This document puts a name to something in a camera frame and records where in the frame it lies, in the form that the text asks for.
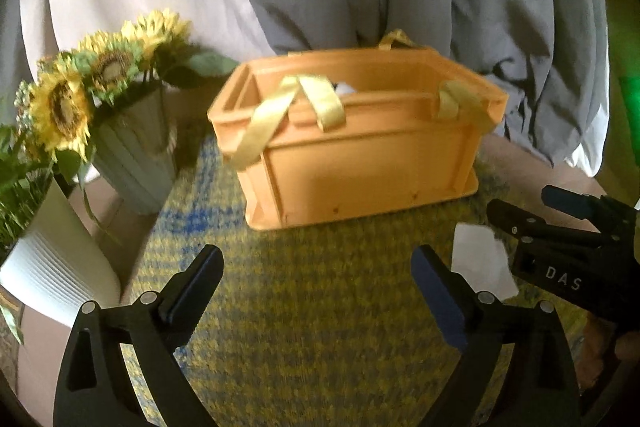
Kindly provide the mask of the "person's right hand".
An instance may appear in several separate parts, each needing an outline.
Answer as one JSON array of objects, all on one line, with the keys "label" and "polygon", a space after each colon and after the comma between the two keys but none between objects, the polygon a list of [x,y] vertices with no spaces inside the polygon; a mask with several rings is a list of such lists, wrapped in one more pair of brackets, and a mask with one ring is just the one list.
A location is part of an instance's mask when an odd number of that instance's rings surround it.
[{"label": "person's right hand", "polygon": [[614,326],[589,313],[582,330],[582,349],[576,363],[576,375],[581,391],[592,388],[604,367],[604,355],[608,348],[614,348],[614,355],[621,362],[639,361],[639,333],[630,332],[623,336],[614,335]]}]

